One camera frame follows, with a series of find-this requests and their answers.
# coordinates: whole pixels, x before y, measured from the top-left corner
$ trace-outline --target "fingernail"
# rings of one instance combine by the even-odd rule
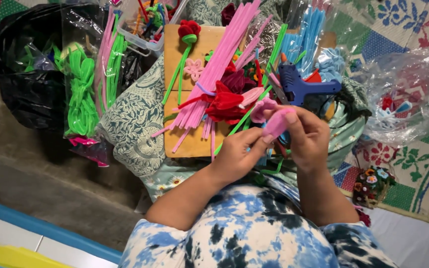
[[[263,142],[268,144],[271,143],[273,140],[274,140],[274,137],[271,134],[267,135],[266,137],[263,137]]]
[[[297,114],[295,113],[286,113],[286,120],[289,124],[294,124],[297,121]]]

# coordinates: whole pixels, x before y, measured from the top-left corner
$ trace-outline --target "blue glue gun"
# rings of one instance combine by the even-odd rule
[[[287,101],[294,106],[302,106],[306,95],[333,95],[342,89],[342,85],[337,80],[321,83],[308,83],[302,80],[299,71],[292,63],[280,65],[278,71]]]

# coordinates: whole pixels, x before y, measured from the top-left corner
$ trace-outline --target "plastic container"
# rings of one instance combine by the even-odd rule
[[[176,6],[177,0],[159,0],[159,3],[167,3],[171,6]],[[178,6],[178,9],[175,11],[175,14],[173,15],[172,19],[170,20],[169,24],[179,24],[181,21],[182,13],[186,7],[186,4],[188,3],[188,0],[180,0],[180,5]],[[150,43],[135,34],[132,34],[132,29],[128,27],[126,21],[127,20],[136,20],[138,15],[138,8],[140,7],[137,0],[124,0],[120,5],[117,6],[117,9],[122,11],[122,16],[119,21],[119,24],[117,25],[117,31],[125,36],[125,40],[127,42],[141,48],[144,50],[149,50],[152,54],[159,56],[163,52],[163,45],[164,45],[164,34],[162,33],[162,37],[160,40],[158,40],[158,43]],[[148,54],[142,54],[141,52],[138,52],[143,56],[148,56]]]

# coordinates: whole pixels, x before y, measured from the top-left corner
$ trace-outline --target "blue and white shirt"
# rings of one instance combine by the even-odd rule
[[[119,267],[396,267],[362,222],[318,228],[296,211],[273,188],[230,186],[186,232],[140,220]]]

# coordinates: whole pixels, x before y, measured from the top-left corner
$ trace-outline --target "hand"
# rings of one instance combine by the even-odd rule
[[[287,130],[291,136],[292,160],[300,172],[312,174],[327,170],[327,151],[330,129],[327,123],[315,114],[297,106],[278,105],[265,111],[265,117],[284,108],[293,108],[296,113],[286,114]]]
[[[271,135],[262,137],[262,132],[262,128],[253,127],[224,139],[220,152],[210,164],[211,172],[220,183],[235,182],[254,168],[273,141]]]

